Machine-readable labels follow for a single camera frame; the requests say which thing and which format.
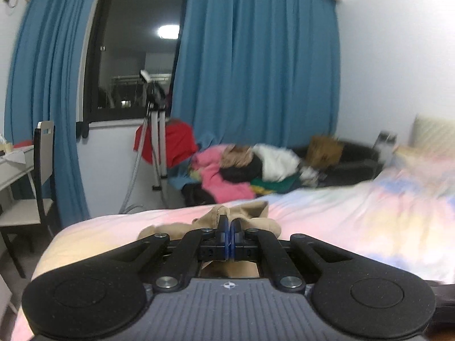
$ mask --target chair seat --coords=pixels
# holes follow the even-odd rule
[[[47,214],[53,201],[43,199],[44,212]],[[29,225],[39,224],[40,214],[35,199],[17,200],[8,210],[0,215],[0,227],[9,227],[12,225]]]

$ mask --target colorful bedsheet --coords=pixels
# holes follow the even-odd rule
[[[389,169],[373,182],[352,187],[303,189],[261,199],[270,202],[269,216],[281,225],[281,239],[305,233],[425,280],[455,283],[455,199],[430,193],[401,171]],[[54,238],[34,277],[130,243],[151,224],[191,223],[210,209],[148,211],[75,224]],[[11,339],[25,341],[31,336],[21,310]]]

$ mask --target red object on desk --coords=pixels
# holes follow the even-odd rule
[[[33,141],[27,140],[27,141],[22,141],[22,142],[19,142],[18,144],[15,144],[14,148],[18,149],[20,147],[31,146],[31,145],[33,145]]]
[[[136,131],[136,138],[134,140],[134,150],[139,148],[140,133],[142,126]],[[171,120],[166,123],[166,163],[168,168],[172,168],[188,159],[195,152],[198,151],[196,142],[194,141],[193,129],[190,125],[182,122],[181,120]],[[144,150],[142,151],[142,158],[153,164],[152,159],[152,143],[150,142],[150,126],[147,127]]]

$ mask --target window sill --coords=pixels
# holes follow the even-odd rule
[[[90,129],[94,128],[113,128],[113,127],[131,127],[140,126],[144,119],[121,119],[121,120],[106,120],[103,122],[92,122],[89,124]]]

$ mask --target window frame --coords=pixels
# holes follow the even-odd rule
[[[109,8],[112,0],[98,0],[93,18],[92,28],[88,40],[86,64],[84,68],[83,104],[82,113],[85,123],[103,122],[111,120],[128,120],[144,118],[145,108],[123,109],[98,109],[98,84],[101,64],[101,46],[109,16]],[[170,91],[174,84],[174,76],[177,67],[177,59],[180,51],[181,32],[185,21],[187,0],[183,0],[180,13],[180,33],[177,39]]]

